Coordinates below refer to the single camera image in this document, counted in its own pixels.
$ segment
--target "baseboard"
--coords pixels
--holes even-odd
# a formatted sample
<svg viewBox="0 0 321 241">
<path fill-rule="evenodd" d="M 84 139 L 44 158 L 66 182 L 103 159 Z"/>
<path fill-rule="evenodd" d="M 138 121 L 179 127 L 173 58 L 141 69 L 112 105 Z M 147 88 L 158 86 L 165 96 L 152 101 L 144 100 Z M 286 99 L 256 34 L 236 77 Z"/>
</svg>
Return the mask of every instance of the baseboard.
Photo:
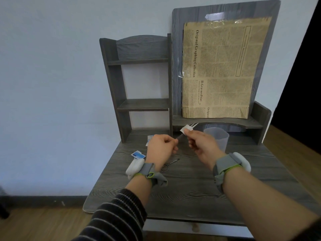
<svg viewBox="0 0 321 241">
<path fill-rule="evenodd" d="M 12 208 L 82 208 L 87 196 L 0 196 L 0 203 Z"/>
</svg>

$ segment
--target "brown newspaper sheet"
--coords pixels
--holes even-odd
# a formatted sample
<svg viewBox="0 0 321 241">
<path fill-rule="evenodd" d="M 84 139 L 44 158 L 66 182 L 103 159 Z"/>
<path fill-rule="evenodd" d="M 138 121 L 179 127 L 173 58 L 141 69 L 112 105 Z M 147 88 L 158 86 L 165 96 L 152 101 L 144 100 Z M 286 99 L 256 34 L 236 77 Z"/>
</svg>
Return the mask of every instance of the brown newspaper sheet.
<svg viewBox="0 0 321 241">
<path fill-rule="evenodd" d="M 184 25 L 183 117 L 248 117 L 270 21 L 267 17 Z"/>
</svg>

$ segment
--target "shelf board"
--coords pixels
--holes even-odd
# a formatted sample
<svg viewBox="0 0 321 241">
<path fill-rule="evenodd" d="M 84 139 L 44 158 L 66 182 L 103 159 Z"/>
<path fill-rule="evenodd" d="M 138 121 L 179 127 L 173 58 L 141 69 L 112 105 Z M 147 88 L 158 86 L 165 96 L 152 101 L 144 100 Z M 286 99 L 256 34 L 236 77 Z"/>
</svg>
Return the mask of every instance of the shelf board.
<svg viewBox="0 0 321 241">
<path fill-rule="evenodd" d="M 167 63 L 167 58 L 143 59 L 143 60 L 119 60 L 108 62 L 109 66 L 124 64 L 144 64 L 144 63 Z"/>
<path fill-rule="evenodd" d="M 202 124 L 226 124 L 235 125 L 245 129 L 261 129 L 263 126 L 252 117 L 248 119 L 242 118 L 183 118 L 182 116 L 173 115 L 173 126 L 183 127 L 187 124 L 202 123 Z"/>
<path fill-rule="evenodd" d="M 168 111 L 168 99 L 127 99 L 118 111 Z"/>
</svg>

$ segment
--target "translucent plastic cup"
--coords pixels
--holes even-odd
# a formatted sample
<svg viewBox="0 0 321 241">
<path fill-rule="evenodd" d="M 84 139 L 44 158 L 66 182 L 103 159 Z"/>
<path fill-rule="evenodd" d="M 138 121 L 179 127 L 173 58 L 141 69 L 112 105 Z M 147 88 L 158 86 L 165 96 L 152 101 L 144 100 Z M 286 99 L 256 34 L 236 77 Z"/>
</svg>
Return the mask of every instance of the translucent plastic cup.
<svg viewBox="0 0 321 241">
<path fill-rule="evenodd" d="M 219 149 L 225 152 L 230 135 L 224 129 L 212 127 L 204 129 L 204 133 L 212 135 L 215 138 Z"/>
</svg>

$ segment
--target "wooden floor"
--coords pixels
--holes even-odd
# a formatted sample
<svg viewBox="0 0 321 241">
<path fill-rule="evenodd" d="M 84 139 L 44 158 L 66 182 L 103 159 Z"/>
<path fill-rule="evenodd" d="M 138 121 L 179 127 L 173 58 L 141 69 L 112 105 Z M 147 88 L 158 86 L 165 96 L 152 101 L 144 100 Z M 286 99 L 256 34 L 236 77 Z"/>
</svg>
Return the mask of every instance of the wooden floor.
<svg viewBox="0 0 321 241">
<path fill-rule="evenodd" d="M 321 155 L 270 126 L 264 144 L 321 203 Z M 0 219 L 0 240 L 70 240 L 80 233 L 91 215 L 82 209 L 14 209 Z M 224 237 L 149 232 L 146 240 L 226 241 Z"/>
</svg>

